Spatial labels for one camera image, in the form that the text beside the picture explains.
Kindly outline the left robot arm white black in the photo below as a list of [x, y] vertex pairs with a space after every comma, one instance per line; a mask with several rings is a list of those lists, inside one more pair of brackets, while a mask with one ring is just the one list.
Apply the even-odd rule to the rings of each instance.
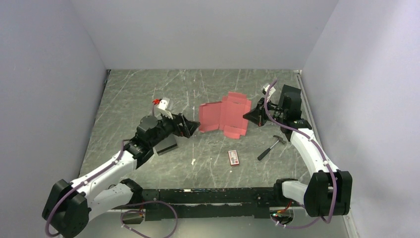
[[183, 114], [143, 117], [134, 136], [122, 140], [110, 160], [85, 176], [53, 185], [42, 212], [46, 236], [73, 238], [89, 221], [114, 207], [138, 207], [144, 200], [143, 188], [123, 176], [147, 162], [154, 147], [170, 135], [190, 138], [200, 125]]

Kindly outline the black box near left arm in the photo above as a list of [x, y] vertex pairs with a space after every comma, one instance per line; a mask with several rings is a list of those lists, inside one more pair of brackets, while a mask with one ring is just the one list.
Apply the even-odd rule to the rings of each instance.
[[178, 148], [178, 144], [176, 142], [176, 139], [173, 135], [165, 138], [163, 141], [159, 142], [154, 147], [154, 153], [158, 156], [161, 156], [165, 153], [168, 153], [174, 149]]

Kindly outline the red cardboard paper box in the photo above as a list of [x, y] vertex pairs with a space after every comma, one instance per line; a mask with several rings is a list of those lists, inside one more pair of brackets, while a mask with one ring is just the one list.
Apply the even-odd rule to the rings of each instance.
[[250, 112], [252, 101], [245, 94], [229, 92], [221, 101], [199, 106], [199, 131], [223, 131], [224, 136], [239, 139], [246, 135], [249, 121], [243, 115]]

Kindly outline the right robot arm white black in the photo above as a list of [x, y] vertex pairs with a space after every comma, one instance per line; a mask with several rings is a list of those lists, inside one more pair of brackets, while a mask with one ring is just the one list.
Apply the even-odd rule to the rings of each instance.
[[278, 103], [270, 98], [273, 84], [262, 88], [264, 96], [256, 107], [243, 115], [244, 119], [263, 126], [267, 121], [281, 127], [287, 141], [297, 149], [311, 179], [303, 184], [297, 179], [279, 179], [274, 185], [273, 200], [284, 206], [291, 200], [303, 205], [311, 217], [329, 221], [333, 216], [344, 216], [350, 211], [352, 176], [340, 170], [318, 143], [310, 123], [302, 118], [301, 90], [283, 85]]

